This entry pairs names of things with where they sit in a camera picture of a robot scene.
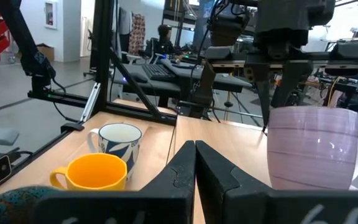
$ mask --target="cardboard box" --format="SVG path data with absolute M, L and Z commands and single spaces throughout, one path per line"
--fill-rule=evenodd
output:
M 46 44 L 38 44 L 37 48 L 50 62 L 55 60 L 55 49 L 53 47 Z

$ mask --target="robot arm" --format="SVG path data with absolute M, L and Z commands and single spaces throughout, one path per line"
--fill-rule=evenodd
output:
M 209 22 L 212 47 L 205 53 L 206 65 L 200 87 L 191 96 L 192 103 L 209 107 L 216 73 L 244 68 L 257 85 L 266 128 L 270 106 L 285 106 L 290 93 L 300 81 L 307 79 L 314 68 L 325 68 L 326 73 L 335 76 L 358 75 L 358 42 L 338 43 L 332 52 L 301 51 L 301 47 L 308 43 L 309 30 L 313 26 L 326 25 L 332 19 L 335 0 L 229 0 L 223 7 L 229 3 L 257 6 L 254 18 L 254 46 L 257 50 L 231 53 L 231 46 L 252 20 L 247 11 L 240 16 L 223 16 L 219 15 L 221 10 L 216 10 L 218 13 Z M 281 70 L 283 77 L 270 105 L 269 81 L 273 70 Z M 190 116 L 201 117 L 202 113 L 202 106 L 191 107 Z
M 24 73 L 32 77 L 32 91 L 45 92 L 45 87 L 55 78 L 56 71 L 48 59 L 38 51 L 20 11 L 20 4 L 21 0 L 0 0 L 0 14 L 22 54 L 21 64 Z

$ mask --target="pink mug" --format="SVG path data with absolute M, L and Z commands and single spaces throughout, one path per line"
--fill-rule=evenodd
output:
M 270 112 L 267 161 L 277 190 L 346 189 L 356 165 L 358 114 L 290 106 Z

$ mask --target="keyboard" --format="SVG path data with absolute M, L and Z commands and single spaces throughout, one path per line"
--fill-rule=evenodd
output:
M 163 82 L 175 82 L 177 80 L 177 76 L 163 65 L 146 64 L 142 65 L 142 68 L 151 80 Z

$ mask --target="blue fabric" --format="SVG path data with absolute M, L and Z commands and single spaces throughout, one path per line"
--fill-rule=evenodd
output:
M 30 223 L 30 213 L 36 202 L 46 195 L 59 191 L 52 187 L 31 186 L 1 194 L 0 224 Z

